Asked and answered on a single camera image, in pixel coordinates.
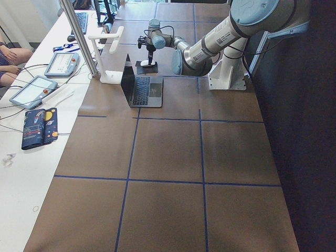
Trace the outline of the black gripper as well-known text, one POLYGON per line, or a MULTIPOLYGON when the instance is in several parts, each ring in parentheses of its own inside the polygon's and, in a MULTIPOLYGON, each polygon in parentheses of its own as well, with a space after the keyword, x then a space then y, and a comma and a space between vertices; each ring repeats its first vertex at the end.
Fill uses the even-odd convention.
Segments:
POLYGON ((153 65, 153 53, 155 52, 155 47, 153 45, 146 45, 146 49, 148 51, 148 65, 153 65))

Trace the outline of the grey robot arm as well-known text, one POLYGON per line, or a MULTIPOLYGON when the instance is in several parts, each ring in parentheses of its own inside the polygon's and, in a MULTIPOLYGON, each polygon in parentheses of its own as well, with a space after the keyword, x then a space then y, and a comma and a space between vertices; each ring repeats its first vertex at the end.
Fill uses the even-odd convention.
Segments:
POLYGON ((174 48, 173 73, 200 77, 210 72, 212 57, 240 38, 249 38, 260 31, 274 33, 290 28, 304 32, 310 7, 310 1, 233 1, 228 17, 195 45, 189 45, 180 36, 162 33, 157 19, 149 21, 147 35, 138 42, 154 49, 174 48))

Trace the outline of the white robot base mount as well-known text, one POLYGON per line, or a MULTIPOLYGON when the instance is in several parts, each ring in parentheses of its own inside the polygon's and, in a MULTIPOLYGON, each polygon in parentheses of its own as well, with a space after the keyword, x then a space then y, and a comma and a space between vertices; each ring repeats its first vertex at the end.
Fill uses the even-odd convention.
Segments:
POLYGON ((222 59, 212 67, 208 74, 210 90, 246 90, 244 81, 245 68, 242 62, 242 51, 247 38, 240 38, 231 46, 226 47, 222 59))

